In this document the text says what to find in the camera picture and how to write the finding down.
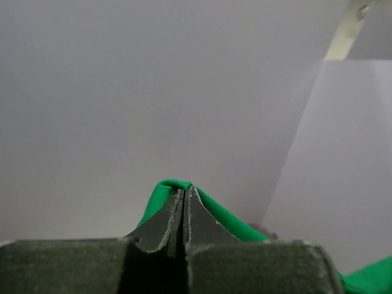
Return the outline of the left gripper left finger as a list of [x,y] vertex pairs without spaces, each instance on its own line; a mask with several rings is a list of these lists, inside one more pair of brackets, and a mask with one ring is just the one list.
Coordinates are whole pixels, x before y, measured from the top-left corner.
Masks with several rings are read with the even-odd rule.
[[183,293],[184,190],[128,234],[130,243],[121,275],[121,293]]

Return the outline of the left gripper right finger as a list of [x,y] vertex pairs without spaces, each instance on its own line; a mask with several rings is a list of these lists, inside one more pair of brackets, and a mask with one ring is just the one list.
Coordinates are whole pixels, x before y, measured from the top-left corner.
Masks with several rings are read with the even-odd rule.
[[244,244],[206,209],[194,186],[186,190],[183,229],[188,292],[243,293]]

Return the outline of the green polo shirt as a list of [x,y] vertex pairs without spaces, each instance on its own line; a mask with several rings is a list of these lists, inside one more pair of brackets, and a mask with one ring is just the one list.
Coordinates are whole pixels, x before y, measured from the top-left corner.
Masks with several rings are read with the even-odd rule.
[[[155,186],[145,208],[144,214],[138,227],[152,218],[168,201],[171,193],[177,189],[186,190],[193,184],[189,181],[178,179],[166,179]],[[199,196],[205,208],[235,237],[241,241],[264,241],[269,238],[257,232],[231,212],[226,210],[208,194],[198,189]],[[346,276],[338,274],[340,282],[346,293],[391,293],[391,256],[371,263]]]

